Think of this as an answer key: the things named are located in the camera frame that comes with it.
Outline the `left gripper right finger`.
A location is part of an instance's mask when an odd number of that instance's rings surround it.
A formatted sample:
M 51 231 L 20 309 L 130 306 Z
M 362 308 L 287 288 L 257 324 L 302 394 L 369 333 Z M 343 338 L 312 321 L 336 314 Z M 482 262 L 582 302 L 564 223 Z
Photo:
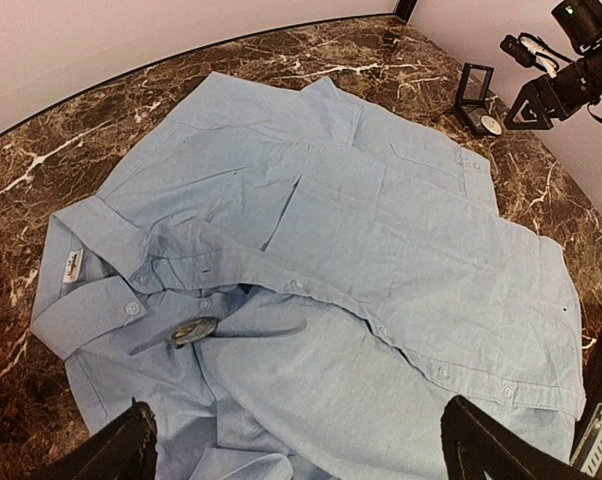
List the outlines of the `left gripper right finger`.
M 528 444 L 461 395 L 446 405 L 441 440 L 450 479 L 587 479 Z

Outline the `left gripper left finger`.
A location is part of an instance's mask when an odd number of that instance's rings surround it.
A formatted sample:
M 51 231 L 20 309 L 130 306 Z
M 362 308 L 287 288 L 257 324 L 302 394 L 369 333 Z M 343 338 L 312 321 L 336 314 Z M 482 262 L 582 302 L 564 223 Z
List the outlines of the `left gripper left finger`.
M 131 406 L 75 450 L 27 479 L 154 479 L 157 426 L 150 406 Z

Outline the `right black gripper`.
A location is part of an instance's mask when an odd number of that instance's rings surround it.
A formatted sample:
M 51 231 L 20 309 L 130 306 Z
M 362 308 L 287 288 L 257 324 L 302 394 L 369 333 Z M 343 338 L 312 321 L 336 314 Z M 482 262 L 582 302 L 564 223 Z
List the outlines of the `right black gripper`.
M 523 85 L 504 120 L 509 130 L 550 130 L 581 107 L 590 109 L 602 97 L 602 3 L 563 1 L 552 16 L 568 36 L 576 60 L 555 78 L 547 74 Z

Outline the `light blue shirt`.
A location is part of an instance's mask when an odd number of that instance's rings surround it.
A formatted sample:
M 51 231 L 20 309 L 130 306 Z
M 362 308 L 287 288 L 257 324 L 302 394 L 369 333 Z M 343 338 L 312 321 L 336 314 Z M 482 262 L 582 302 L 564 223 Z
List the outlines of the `light blue shirt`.
M 564 461 L 586 402 L 562 247 L 326 78 L 209 75 L 51 216 L 31 329 L 91 432 L 150 405 L 161 479 L 442 479 L 457 395 Z

